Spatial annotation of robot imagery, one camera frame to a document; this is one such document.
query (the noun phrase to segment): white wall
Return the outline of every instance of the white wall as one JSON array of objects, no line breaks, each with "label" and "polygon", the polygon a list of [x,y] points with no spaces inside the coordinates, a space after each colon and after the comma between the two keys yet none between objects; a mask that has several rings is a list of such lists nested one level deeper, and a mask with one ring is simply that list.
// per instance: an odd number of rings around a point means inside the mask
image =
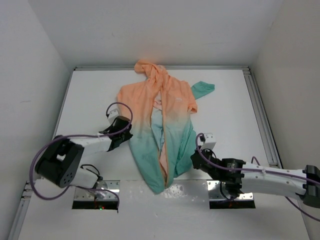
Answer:
[{"label": "white wall", "polygon": [[[253,70],[284,166],[320,168],[319,0],[284,1]],[[319,239],[319,223],[306,222]]]},{"label": "white wall", "polygon": [[248,65],[282,0],[29,0],[68,66]]},{"label": "white wall", "polygon": [[70,72],[26,0],[0,3],[0,240],[36,151],[54,131]]}]

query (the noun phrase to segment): robotic arm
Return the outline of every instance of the robotic arm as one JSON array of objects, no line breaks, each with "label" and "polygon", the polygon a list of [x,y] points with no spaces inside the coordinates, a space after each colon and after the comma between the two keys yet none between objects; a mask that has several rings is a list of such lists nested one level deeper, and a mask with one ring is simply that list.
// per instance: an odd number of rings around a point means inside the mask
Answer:
[{"label": "robotic arm", "polygon": [[[130,122],[120,116],[118,110],[111,111],[107,116],[111,125],[97,137],[64,138],[51,144],[35,165],[35,171],[60,188],[72,185],[96,189],[103,178],[89,169],[81,168],[81,158],[109,152],[133,136],[130,133],[131,125],[119,134],[106,136],[124,129]],[[317,167],[307,165],[305,169],[287,170],[263,167],[234,158],[220,160],[212,151],[216,143],[213,135],[206,133],[200,140],[202,146],[197,146],[191,156],[193,167],[208,173],[213,180],[225,183],[225,190],[232,199],[244,193],[263,193],[302,200],[307,206],[320,208],[320,187],[312,183],[320,182],[320,170]]]},{"label": "robotic arm", "polygon": [[320,182],[317,167],[307,165],[305,169],[287,170],[234,158],[220,160],[212,151],[215,141],[211,139],[214,139],[211,133],[200,137],[201,154],[196,150],[191,156],[193,167],[208,173],[213,180],[224,182],[233,199],[244,193],[262,193],[301,200],[307,206],[320,208],[320,187],[312,183],[312,180]]},{"label": "robotic arm", "polygon": [[118,110],[108,114],[108,121],[110,126],[100,131],[95,138],[65,138],[51,144],[35,165],[35,172],[60,188],[72,185],[95,189],[103,178],[89,169],[81,168],[81,158],[98,152],[109,152],[133,136],[130,133],[131,125],[119,134],[106,136],[119,132],[130,122],[128,118],[120,116]]}]

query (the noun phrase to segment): black mount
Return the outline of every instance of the black mount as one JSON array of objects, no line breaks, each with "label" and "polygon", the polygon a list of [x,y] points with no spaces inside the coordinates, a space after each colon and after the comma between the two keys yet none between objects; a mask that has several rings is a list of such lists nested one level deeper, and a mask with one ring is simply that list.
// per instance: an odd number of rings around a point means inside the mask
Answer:
[{"label": "black mount", "polygon": [[70,139],[59,140],[44,151],[34,170],[60,188],[65,188],[75,178],[83,152],[84,148]]},{"label": "black mount", "polygon": [[[115,132],[118,132],[121,129],[124,129],[128,125],[129,121],[130,120],[124,116],[117,116],[109,127],[107,127],[103,131],[100,131],[99,133],[113,134]],[[112,140],[112,142],[108,152],[119,147],[121,143],[128,141],[130,138],[132,138],[133,135],[130,133],[131,127],[132,125],[130,124],[130,126],[125,131],[109,137]]]},{"label": "black mount", "polygon": [[245,161],[235,158],[224,158],[220,160],[212,155],[213,152],[210,149],[203,149],[201,153],[210,162],[217,164],[221,167],[230,168],[230,171],[222,170],[210,165],[200,156],[197,150],[191,156],[194,169],[200,169],[204,171],[205,173],[209,174],[209,176],[213,180],[224,182],[225,189],[233,198],[237,198],[240,194],[243,193],[240,191],[242,187],[241,178],[243,178],[245,175],[241,173],[241,171],[232,171],[231,169],[241,169],[242,166],[246,163]]},{"label": "black mount", "polygon": [[[307,165],[302,172],[308,179],[320,182],[320,170],[316,166]],[[307,181],[303,188],[305,194],[300,196],[303,204],[320,209],[320,186]]]}]

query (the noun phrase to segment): white bracket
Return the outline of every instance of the white bracket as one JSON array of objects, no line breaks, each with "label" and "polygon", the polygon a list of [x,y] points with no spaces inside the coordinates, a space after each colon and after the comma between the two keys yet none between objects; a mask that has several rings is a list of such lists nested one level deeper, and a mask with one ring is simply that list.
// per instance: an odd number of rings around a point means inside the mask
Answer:
[{"label": "white bracket", "polygon": [[204,143],[201,146],[200,150],[203,150],[203,149],[213,150],[216,143],[217,143],[217,140],[212,133],[204,133]]}]

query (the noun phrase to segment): white table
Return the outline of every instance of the white table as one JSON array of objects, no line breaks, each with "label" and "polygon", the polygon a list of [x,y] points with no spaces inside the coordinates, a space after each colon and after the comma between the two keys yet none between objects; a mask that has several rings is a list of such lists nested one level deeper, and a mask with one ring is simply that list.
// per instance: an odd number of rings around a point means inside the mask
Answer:
[{"label": "white table", "polygon": [[[170,75],[189,82],[215,84],[215,91],[198,99],[191,116],[197,133],[213,133],[219,158],[250,161],[256,156],[268,166],[265,148],[241,69],[173,69]],[[120,87],[145,80],[133,70],[74,71],[57,135],[96,134],[107,127],[105,111]],[[209,209],[206,179],[190,170],[159,195],[144,183],[128,143],[90,156],[105,180],[120,180],[119,214],[114,210],[75,210],[74,189],[61,198],[43,201],[32,195],[19,240],[306,240],[299,211],[282,196],[254,194],[256,209]],[[36,187],[46,196],[59,188],[45,179]]]}]

